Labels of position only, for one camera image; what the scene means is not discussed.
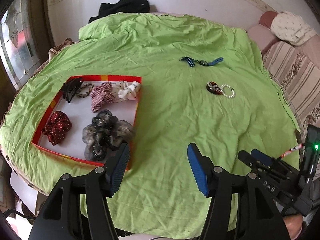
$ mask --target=green bedsheet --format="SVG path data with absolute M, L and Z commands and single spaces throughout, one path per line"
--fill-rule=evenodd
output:
M 94 167 L 48 154 L 30 144 L 44 111 L 72 75 L 142 76 L 132 168 L 108 205 L 114 225 L 171 238 L 199 236 L 210 199 L 197 189 L 187 160 L 195 142 L 215 165 L 244 175 L 240 150 L 279 156 L 297 142 L 298 125 L 261 53 L 243 29 L 192 16 L 116 14 L 79 31 L 80 43 L 63 49 L 15 98 L 0 130 L 0 144 L 29 180 L 50 192 L 59 177 Z M 190 68 L 189 56 L 216 66 Z M 236 97 L 209 93 L 208 81 L 229 84 Z M 298 154 L 286 160 L 298 166 Z M 85 201 L 82 211 L 86 214 Z M 235 226 L 236 209 L 230 218 Z

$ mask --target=black cable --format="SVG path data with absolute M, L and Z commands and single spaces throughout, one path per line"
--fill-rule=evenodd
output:
M 7 211 L 5 211 L 3 213 L 3 216 L 4 216 L 4 218 L 7 218 L 12 213 L 15 213 L 15 214 L 17 214 L 17 215 L 19 215 L 19 216 L 21 216 L 21 217 L 23 217 L 25 219 L 32 219 L 32 220 L 36 219 L 35 217 L 29 217 L 29 216 L 26 216 L 24 214 L 21 214 L 19 211 L 16 211 L 15 209 L 8 209 Z

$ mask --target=metal screw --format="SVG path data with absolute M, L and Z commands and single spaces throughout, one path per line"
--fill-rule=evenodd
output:
M 69 179 L 69 178 L 70 178 L 70 174 L 68 174 L 68 173 L 65 173 L 65 174 L 63 174 L 61 176 L 61 179 L 63 179 L 63 180 L 66 180 L 66 179 Z
M 248 177 L 249 177 L 250 179 L 255 179 L 255 178 L 257 178 L 257 175 L 254 174 L 254 173 L 252 173 L 252 172 L 250 172 L 249 175 L 248 175 Z
M 216 172 L 216 173 L 220 173 L 220 172 L 222 172 L 222 168 L 219 167 L 219 166 L 216 166 L 216 167 L 213 168 L 213 171 Z
M 102 167 L 98 167 L 98 168 L 95 168 L 94 170 L 96 173 L 102 173 L 104 171 L 104 168 Z

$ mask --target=stained glass window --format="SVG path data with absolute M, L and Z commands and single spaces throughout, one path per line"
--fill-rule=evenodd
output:
M 0 57 L 17 90 L 41 65 L 30 33 L 28 0 L 14 0 L 1 19 Z

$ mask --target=black cloth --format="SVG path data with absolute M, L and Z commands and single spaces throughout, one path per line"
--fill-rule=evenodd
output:
M 117 12 L 146 13 L 150 5 L 147 0 L 120 0 L 117 3 L 102 3 L 98 16 L 91 17 L 88 23 Z

